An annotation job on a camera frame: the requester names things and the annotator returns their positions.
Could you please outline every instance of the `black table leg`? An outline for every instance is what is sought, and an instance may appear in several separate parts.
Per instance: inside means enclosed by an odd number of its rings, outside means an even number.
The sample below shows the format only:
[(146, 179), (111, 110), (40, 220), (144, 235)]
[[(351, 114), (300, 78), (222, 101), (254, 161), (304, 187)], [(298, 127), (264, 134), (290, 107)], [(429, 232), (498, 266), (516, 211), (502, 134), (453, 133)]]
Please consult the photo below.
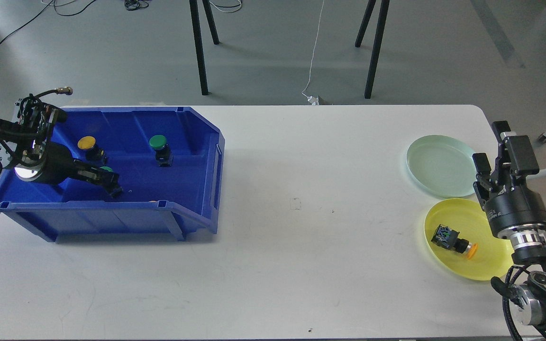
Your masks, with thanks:
[(372, 57), (370, 58), (370, 69), (368, 70), (368, 79), (366, 80), (366, 91), (364, 97), (372, 97), (372, 88), (374, 85), (374, 76), (376, 67), (379, 64), (379, 54), (381, 54), (381, 43), (383, 41), (383, 32), (385, 31), (386, 15), (389, 11), (389, 1), (382, 0), (381, 12), (379, 13), (379, 23), (376, 26), (376, 35), (374, 36), (374, 46), (372, 48)]
[(208, 95), (208, 80), (206, 79), (206, 63), (203, 59), (203, 45), (201, 43), (201, 27), (199, 25), (199, 9), (197, 0), (189, 0), (191, 8), (191, 23), (193, 24), (193, 37), (195, 38), (195, 54), (197, 55), (197, 69), (199, 69), (199, 81), (201, 94)]
[(206, 9), (206, 18), (208, 18), (208, 26), (210, 26), (210, 33), (212, 33), (212, 41), (214, 45), (220, 44), (218, 40), (218, 33), (216, 32), (216, 25), (214, 24), (214, 16), (212, 15), (212, 7), (210, 7), (210, 0), (202, 0), (203, 8)]
[(364, 18), (362, 19), (362, 25), (359, 27), (359, 32), (357, 32), (357, 39), (355, 39), (355, 47), (360, 47), (362, 45), (362, 40), (364, 40), (364, 34), (366, 33), (366, 28), (368, 28), (368, 22), (370, 22), (370, 17), (372, 17), (372, 11), (376, 0), (368, 0), (368, 6), (366, 6), (366, 12), (364, 13)]

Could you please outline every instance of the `green push button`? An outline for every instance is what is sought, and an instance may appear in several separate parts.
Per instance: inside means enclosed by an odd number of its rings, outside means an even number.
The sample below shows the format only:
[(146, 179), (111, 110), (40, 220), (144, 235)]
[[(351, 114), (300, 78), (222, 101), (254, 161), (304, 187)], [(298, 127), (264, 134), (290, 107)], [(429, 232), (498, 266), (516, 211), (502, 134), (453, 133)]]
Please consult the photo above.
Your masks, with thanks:
[(155, 135), (149, 140), (149, 145), (151, 146), (151, 148), (155, 149), (156, 151), (163, 149), (166, 143), (167, 143), (167, 140), (165, 139), (165, 136), (163, 135)]

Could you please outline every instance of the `black cable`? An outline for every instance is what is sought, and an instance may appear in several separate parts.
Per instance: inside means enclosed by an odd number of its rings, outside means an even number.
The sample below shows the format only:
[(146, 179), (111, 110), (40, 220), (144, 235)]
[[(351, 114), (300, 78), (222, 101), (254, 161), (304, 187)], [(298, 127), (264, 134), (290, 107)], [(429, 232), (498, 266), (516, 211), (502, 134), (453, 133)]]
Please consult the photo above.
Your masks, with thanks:
[(33, 139), (36, 137), (39, 137), (39, 134), (37, 133), (17, 133), (17, 132), (10, 132), (8, 130), (4, 130), (0, 128), (0, 134), (7, 134), (8, 136), (14, 136), (17, 138), (26, 138), (26, 139)]
[(145, 0), (124, 0), (124, 6), (128, 11), (135, 11), (149, 7), (149, 2)]
[(21, 30), (21, 28), (24, 28), (24, 26), (29, 25), (33, 20), (37, 19), (37, 17), (38, 17), (39, 15), (41, 15), (41, 13), (43, 13), (48, 7), (50, 7), (50, 4), (52, 4), (52, 2), (54, 2), (54, 1), (55, 1), (55, 0), (51, 0), (51, 1), (44, 7), (44, 9), (42, 9), (39, 13), (37, 13), (37, 15), (36, 15), (35, 17), (33, 17), (33, 19), (29, 20), (26, 24), (24, 24), (24, 25), (18, 27), (16, 30), (13, 30), (9, 35), (7, 35), (4, 39), (2, 39), (2, 40), (0, 41), (0, 45), (1, 45), (4, 41), (6, 41), (6, 39), (7, 39), (9, 36), (11, 36), (12, 34), (18, 32), (19, 30)]
[(82, 13), (83, 11), (85, 11), (85, 9), (86, 9), (89, 5), (93, 4), (95, 1), (96, 1), (96, 0), (91, 0), (91, 2), (90, 2), (89, 4), (85, 5), (85, 7), (84, 7), (81, 11), (78, 11), (77, 13), (73, 13), (73, 14), (60, 14), (60, 13), (58, 13), (58, 9), (57, 9), (57, 8), (60, 7), (60, 6), (56, 6), (56, 0), (53, 0), (53, 2), (54, 2), (54, 11), (56, 11), (56, 14), (59, 15), (59, 16), (61, 16), (61, 17), (73, 17), (73, 15), (78, 15), (78, 14)]
[[(516, 276), (511, 278), (511, 274), (513, 274), (514, 269), (519, 269)], [(505, 276), (505, 284), (507, 287), (511, 285), (511, 281), (515, 282), (515, 280), (518, 278), (518, 276), (525, 271), (525, 268), (520, 268), (519, 266), (511, 266), (509, 270), (507, 270), (507, 276)], [(522, 341), (522, 337), (518, 332), (518, 329), (515, 327), (515, 323), (513, 322), (513, 317), (511, 317), (511, 311), (509, 308), (509, 298), (503, 296), (502, 298), (502, 312), (503, 316), (505, 317), (505, 323), (507, 324), (507, 328), (509, 329), (509, 334), (511, 334), (511, 338), (514, 341)]]

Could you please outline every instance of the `white table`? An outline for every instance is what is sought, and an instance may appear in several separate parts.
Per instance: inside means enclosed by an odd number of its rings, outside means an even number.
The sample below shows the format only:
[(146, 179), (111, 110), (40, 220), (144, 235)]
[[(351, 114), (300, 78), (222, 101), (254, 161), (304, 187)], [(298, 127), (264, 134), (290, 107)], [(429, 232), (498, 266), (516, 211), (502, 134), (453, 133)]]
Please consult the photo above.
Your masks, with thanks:
[(218, 235), (52, 244), (2, 215), (0, 339), (508, 335), (490, 284), (426, 249), (441, 198), (404, 160), (430, 134), (494, 158), (479, 108), (195, 109), (226, 138)]

